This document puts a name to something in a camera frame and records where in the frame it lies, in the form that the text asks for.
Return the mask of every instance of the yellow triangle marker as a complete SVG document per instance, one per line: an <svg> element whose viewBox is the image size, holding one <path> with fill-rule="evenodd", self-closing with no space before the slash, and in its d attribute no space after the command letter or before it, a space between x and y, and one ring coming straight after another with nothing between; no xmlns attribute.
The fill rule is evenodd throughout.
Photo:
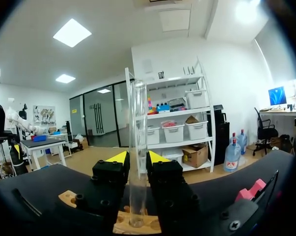
<svg viewBox="0 0 296 236"><path fill-rule="evenodd" d="M106 160L107 162L113 162L113 161L117 161L119 163L122 163L124 165L124 161L125 161L125 158L126 158L126 154L127 154L127 151L124 151L114 157L111 157L110 159Z"/></svg>
<svg viewBox="0 0 296 236"><path fill-rule="evenodd" d="M162 161L162 162L169 162L170 160L152 152L152 151L149 151L149 154L150 154L150 158L151 158L151 162L152 164L153 163L156 163L156 162L159 162L159 161Z"/></svg>
<svg viewBox="0 0 296 236"><path fill-rule="evenodd" d="M15 144L15 149L17 150L18 153L20 153L18 144Z"/></svg>

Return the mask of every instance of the blue box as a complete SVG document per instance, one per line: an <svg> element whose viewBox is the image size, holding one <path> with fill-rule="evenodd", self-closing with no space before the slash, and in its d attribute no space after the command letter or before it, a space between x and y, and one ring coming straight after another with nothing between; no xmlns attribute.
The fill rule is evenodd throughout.
<svg viewBox="0 0 296 236"><path fill-rule="evenodd" d="M45 141L46 140L46 135L37 135L34 136L33 141L34 142L40 142L40 141Z"/></svg>

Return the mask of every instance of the pink object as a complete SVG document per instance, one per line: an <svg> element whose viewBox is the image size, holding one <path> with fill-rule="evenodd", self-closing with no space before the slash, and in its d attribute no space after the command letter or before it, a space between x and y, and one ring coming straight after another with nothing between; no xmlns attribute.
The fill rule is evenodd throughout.
<svg viewBox="0 0 296 236"><path fill-rule="evenodd" d="M258 179L255 182L255 184L252 186L251 189L249 189L249 190L247 190L246 188L242 189L238 193L238 195L237 195L237 197L235 199L235 202L238 201L241 198L251 200L256 195L256 193L258 192L258 190L263 189L265 186L266 186L266 183L263 182L262 179Z"/></svg>

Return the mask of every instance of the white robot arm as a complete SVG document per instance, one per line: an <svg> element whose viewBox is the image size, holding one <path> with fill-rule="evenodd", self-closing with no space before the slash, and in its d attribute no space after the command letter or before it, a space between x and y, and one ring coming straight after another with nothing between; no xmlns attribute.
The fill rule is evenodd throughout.
<svg viewBox="0 0 296 236"><path fill-rule="evenodd" d="M10 122L16 122L17 126L23 131L32 132L35 135L42 135L44 132L40 126L32 125L29 123L29 121L22 119L18 113L10 107L6 111L6 118Z"/></svg>

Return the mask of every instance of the screw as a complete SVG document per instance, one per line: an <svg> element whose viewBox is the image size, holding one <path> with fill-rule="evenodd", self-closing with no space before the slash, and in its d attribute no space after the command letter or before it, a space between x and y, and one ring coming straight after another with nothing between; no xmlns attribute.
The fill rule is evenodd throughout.
<svg viewBox="0 0 296 236"><path fill-rule="evenodd" d="M239 220L234 220L231 224L230 224L230 231L236 231L240 228L241 226L241 222Z"/></svg>

